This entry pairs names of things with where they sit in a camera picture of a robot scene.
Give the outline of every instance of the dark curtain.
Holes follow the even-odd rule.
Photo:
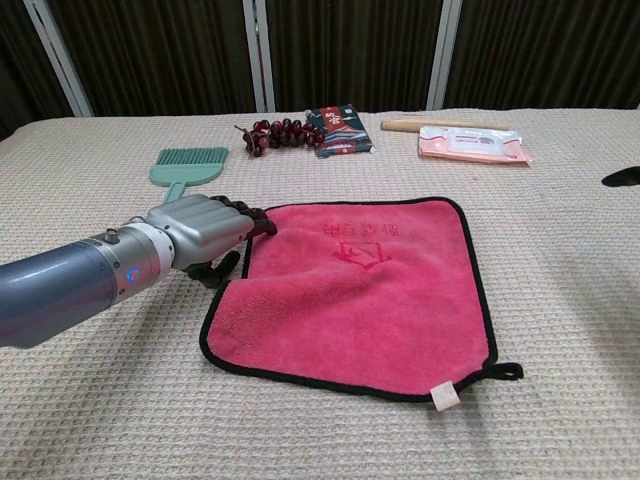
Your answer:
[[[423,110],[442,0],[267,0],[276,109]]]
[[[37,120],[72,115],[27,9],[0,2],[0,140]]]
[[[241,0],[49,0],[97,116],[254,112]]]
[[[464,0],[445,108],[636,108],[638,0]]]

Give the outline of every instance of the robotic hand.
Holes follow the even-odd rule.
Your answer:
[[[132,297],[171,268],[215,288],[240,258],[238,243],[267,233],[264,211],[190,195],[118,229],[0,266],[0,347],[31,348]]]

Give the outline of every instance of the wooden stick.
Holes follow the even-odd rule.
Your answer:
[[[434,120],[430,118],[403,118],[400,120],[385,120],[380,124],[382,130],[393,130],[396,132],[416,132],[426,126],[435,127],[468,127],[468,128],[488,128],[491,130],[509,130],[508,125],[502,123],[484,122],[458,122],[454,120]]]

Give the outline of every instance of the towel label tag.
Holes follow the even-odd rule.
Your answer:
[[[436,410],[439,412],[460,403],[458,392],[456,392],[451,381],[433,387],[430,393]]]

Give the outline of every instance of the plastic packet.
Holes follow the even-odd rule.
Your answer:
[[[422,127],[418,154],[482,163],[531,164],[531,157],[522,148],[522,137],[514,130]]]
[[[318,157],[376,151],[353,105],[307,110],[306,117],[324,134],[324,142],[315,149]]]

